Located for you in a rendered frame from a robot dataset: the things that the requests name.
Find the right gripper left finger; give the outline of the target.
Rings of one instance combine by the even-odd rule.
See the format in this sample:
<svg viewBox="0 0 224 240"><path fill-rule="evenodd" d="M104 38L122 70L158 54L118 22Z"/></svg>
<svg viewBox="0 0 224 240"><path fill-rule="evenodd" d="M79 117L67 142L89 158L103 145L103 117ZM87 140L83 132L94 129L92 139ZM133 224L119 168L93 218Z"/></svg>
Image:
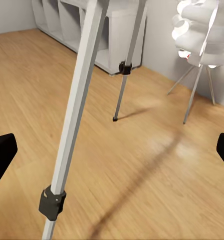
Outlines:
<svg viewBox="0 0 224 240"><path fill-rule="evenodd" d="M17 141L13 133L0 136L0 180L17 152Z"/></svg>

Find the camera tripod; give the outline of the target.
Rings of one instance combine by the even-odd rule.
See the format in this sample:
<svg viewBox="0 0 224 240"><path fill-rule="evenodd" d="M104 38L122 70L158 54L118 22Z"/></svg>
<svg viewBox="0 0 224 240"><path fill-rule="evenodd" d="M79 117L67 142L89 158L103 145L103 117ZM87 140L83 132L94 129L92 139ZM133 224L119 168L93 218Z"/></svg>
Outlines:
<svg viewBox="0 0 224 240"><path fill-rule="evenodd" d="M42 240L52 240L58 214L63 211L64 201L67 196L65 185L109 1L110 0L89 0L88 3L53 181L46 190L43 190L40 200L39 211L47 217ZM119 65L119 71L123 74L123 79L113 121L118 120L126 80L131 73L131 60L145 4L146 0L138 0L126 61L121 62Z"/></svg>

